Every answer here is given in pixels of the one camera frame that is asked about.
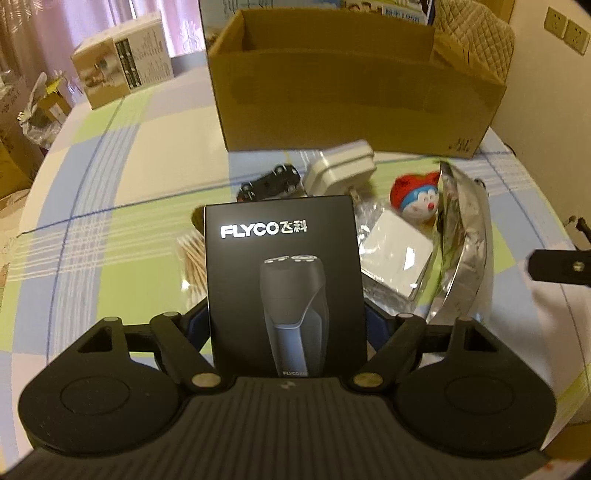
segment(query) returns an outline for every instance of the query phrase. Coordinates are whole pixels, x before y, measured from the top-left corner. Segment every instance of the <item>quilted fabric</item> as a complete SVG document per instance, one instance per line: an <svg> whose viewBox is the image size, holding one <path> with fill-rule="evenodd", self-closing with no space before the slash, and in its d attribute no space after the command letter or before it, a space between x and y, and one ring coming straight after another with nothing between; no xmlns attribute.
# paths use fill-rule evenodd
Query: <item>quilted fabric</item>
<svg viewBox="0 0 591 480"><path fill-rule="evenodd" d="M499 80L506 80L515 35L488 7L475 0L438 0L434 26L476 56Z"/></svg>

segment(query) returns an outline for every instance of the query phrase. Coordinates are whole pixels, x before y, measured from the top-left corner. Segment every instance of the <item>pink curtain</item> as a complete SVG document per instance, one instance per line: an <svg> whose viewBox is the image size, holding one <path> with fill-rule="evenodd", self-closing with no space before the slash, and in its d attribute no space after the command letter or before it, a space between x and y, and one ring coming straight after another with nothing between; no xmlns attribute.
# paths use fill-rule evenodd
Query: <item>pink curtain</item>
<svg viewBox="0 0 591 480"><path fill-rule="evenodd" d="M170 56L204 50L197 0L0 0L0 67L32 86L45 70L76 72L70 55L87 37L159 10Z"/></svg>

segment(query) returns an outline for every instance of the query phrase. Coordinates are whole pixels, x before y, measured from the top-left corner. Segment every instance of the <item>toy car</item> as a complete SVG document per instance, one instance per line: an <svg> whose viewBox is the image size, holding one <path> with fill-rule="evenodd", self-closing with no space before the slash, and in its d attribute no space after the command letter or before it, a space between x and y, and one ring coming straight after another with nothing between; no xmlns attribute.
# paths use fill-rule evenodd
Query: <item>toy car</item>
<svg viewBox="0 0 591 480"><path fill-rule="evenodd" d="M288 196L297 190L299 184L300 174L293 165L289 163L277 165L272 172L264 177L240 185L236 200L256 202L257 200Z"/></svg>

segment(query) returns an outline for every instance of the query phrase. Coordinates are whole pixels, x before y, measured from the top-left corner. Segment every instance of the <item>flyco logo text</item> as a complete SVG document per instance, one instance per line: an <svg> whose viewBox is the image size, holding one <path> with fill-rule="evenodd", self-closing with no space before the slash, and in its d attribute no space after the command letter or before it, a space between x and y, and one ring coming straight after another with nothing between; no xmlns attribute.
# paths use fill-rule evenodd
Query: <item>flyco logo text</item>
<svg viewBox="0 0 591 480"><path fill-rule="evenodd" d="M251 223L250 225L245 225L244 223L240 225L222 225L221 234L222 238L228 236L241 238L251 235L276 235L280 232L284 234L300 233L306 232L307 230L308 226L305 220L292 220L291 222L283 220L281 222Z"/></svg>

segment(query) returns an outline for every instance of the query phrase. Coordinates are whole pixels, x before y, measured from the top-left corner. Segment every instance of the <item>black product box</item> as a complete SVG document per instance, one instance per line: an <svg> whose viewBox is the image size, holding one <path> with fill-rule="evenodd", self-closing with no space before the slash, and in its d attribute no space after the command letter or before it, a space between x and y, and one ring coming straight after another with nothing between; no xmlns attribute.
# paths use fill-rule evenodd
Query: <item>black product box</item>
<svg viewBox="0 0 591 480"><path fill-rule="evenodd" d="M350 196L208 205L205 235L223 375L350 375L366 362Z"/></svg>

